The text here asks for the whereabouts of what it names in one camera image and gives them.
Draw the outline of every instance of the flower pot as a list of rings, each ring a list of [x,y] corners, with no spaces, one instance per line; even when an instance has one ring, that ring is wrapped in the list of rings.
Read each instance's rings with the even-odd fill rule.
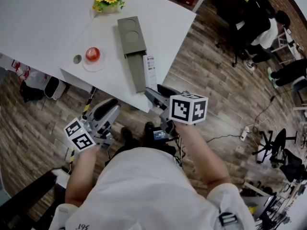
[[[119,5],[115,5],[115,6],[109,5],[103,9],[103,12],[104,13],[115,13],[118,11],[118,9],[119,9]]]

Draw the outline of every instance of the person sitting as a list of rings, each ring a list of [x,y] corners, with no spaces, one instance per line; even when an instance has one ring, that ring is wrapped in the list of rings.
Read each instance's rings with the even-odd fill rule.
[[[272,69],[268,68],[268,78],[273,82],[273,87],[278,89],[278,87],[284,86],[288,83],[293,82],[299,77],[306,77],[307,69],[307,59],[296,60],[284,68],[280,69],[278,72],[273,72]]]
[[[267,61],[272,57],[270,47],[272,46],[273,41],[284,31],[284,28],[288,28],[291,23],[288,15],[284,11],[278,11],[275,17],[269,20],[271,23],[270,29],[261,33],[249,46],[245,48],[251,55],[256,54],[252,59],[246,59],[243,61],[244,66],[252,72],[255,70],[255,67],[253,66],[254,63]],[[242,22],[237,24],[238,30],[243,25]]]

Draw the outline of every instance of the power strip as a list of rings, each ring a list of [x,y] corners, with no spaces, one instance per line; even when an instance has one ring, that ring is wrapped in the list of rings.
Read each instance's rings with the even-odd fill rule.
[[[246,136],[248,136],[248,134],[250,133],[249,127],[246,126],[242,132],[242,134],[240,135],[240,140],[241,141],[245,141]]]

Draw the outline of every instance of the gray box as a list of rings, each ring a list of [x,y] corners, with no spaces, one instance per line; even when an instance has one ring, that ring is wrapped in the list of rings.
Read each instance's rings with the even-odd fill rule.
[[[128,61],[136,92],[146,89],[143,56],[146,45],[137,16],[117,20],[125,58]]]

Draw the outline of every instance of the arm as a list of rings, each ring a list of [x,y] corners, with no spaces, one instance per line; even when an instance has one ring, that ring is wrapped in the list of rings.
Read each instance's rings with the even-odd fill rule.
[[[76,166],[68,180],[65,203],[80,207],[92,190],[98,150],[99,147],[93,147],[80,153]]]
[[[230,183],[230,175],[225,163],[208,147],[196,128],[178,122],[175,122],[175,125],[189,157],[208,186],[208,193],[220,184]]]

